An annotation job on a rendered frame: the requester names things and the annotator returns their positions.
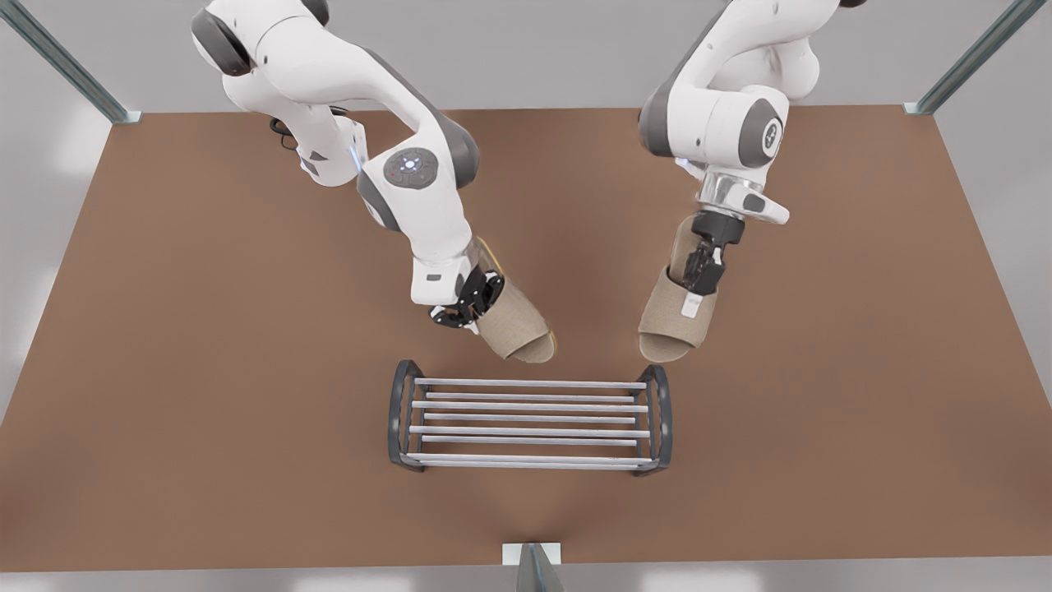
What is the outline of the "beige slipper with yellow sole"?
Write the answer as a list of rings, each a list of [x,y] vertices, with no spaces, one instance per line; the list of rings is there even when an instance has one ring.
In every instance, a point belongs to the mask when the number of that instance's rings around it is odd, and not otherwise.
[[[476,327],[497,356],[515,358],[523,363],[545,363],[555,356],[555,334],[530,300],[505,274],[495,256],[478,236],[471,240],[478,265],[484,272],[495,272],[503,279],[502,292],[495,303],[477,319]]]

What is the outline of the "grey metal shoe rack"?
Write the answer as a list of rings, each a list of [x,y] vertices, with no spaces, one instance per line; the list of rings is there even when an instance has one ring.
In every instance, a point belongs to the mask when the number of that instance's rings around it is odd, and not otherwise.
[[[638,477],[671,465],[671,391],[650,364],[628,382],[431,377],[399,361],[386,449],[392,464],[596,469]]]

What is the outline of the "beige slipper with white label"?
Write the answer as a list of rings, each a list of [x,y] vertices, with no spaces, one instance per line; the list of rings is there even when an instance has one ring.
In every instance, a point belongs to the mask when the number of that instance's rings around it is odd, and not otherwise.
[[[694,317],[681,314],[689,295],[681,285],[686,262],[697,248],[700,236],[692,232],[694,216],[679,224],[668,265],[658,275],[639,323],[639,351],[651,363],[669,363],[697,348],[708,332],[719,293],[703,295]]]

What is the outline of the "silver frame post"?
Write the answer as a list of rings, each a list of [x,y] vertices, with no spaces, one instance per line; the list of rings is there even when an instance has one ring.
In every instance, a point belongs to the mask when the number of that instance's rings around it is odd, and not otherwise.
[[[142,113],[124,108],[19,0],[0,0],[0,19],[113,125],[132,125],[141,121]]]
[[[902,105],[904,113],[927,116],[939,111],[942,106],[960,90],[963,84],[980,70],[983,65],[1047,3],[1048,0],[1012,0],[1009,7],[1003,11],[987,30],[984,30],[984,34],[962,53],[957,61],[944,72],[920,99]]]
[[[515,566],[515,592],[566,592],[557,575],[560,543],[503,543],[502,565]]]

